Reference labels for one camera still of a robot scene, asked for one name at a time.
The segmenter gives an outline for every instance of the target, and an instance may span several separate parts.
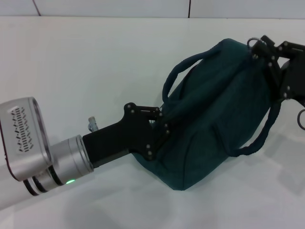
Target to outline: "ventilation grille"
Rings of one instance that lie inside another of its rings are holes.
[[[20,152],[28,152],[34,145],[24,108],[16,108],[11,112],[11,115],[14,122],[18,150]]]

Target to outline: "teal duffel bag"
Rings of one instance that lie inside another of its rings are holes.
[[[173,93],[177,75],[197,61]],[[264,144],[280,102],[272,101],[262,60],[254,60],[244,44],[225,39],[207,52],[174,67],[163,87],[164,118],[171,135],[157,159],[137,160],[175,190],[185,190],[217,168],[229,156],[250,155]],[[240,148],[268,119],[258,138]]]

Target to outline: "bag handle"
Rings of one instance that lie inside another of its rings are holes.
[[[279,102],[273,103],[270,107],[268,119],[267,119],[260,135],[249,146],[245,146],[241,149],[236,149],[236,150],[231,151],[229,156],[236,157],[236,156],[240,156],[240,155],[250,155],[250,154],[253,154],[253,153],[257,152],[258,150],[260,150],[263,147],[263,145],[266,141],[266,138],[268,137],[270,128],[275,123],[275,121],[278,117],[278,114],[280,113],[280,109],[281,109],[281,103],[279,103]]]
[[[221,42],[218,43],[213,48],[211,48],[209,51],[191,56],[191,57],[185,59],[184,61],[180,62],[178,65],[176,65],[173,68],[173,70],[171,71],[171,73],[168,75],[168,77],[164,83],[163,91],[162,91],[163,102],[165,104],[169,102],[168,94],[173,86],[173,83],[177,79],[177,76],[179,73],[184,72],[186,69],[188,69],[192,65],[194,65],[197,61],[206,59],[206,58],[220,52],[220,50],[221,50]]]

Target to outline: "green indicator light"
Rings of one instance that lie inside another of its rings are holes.
[[[69,184],[69,183],[72,183],[72,182],[74,182],[75,180],[69,180],[67,183],[66,183],[66,185],[67,184]]]

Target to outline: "white wall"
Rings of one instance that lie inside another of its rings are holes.
[[[301,0],[191,0],[191,18],[305,19]]]
[[[0,0],[0,16],[38,16],[32,0]]]
[[[187,18],[189,0],[35,0],[42,16]]]

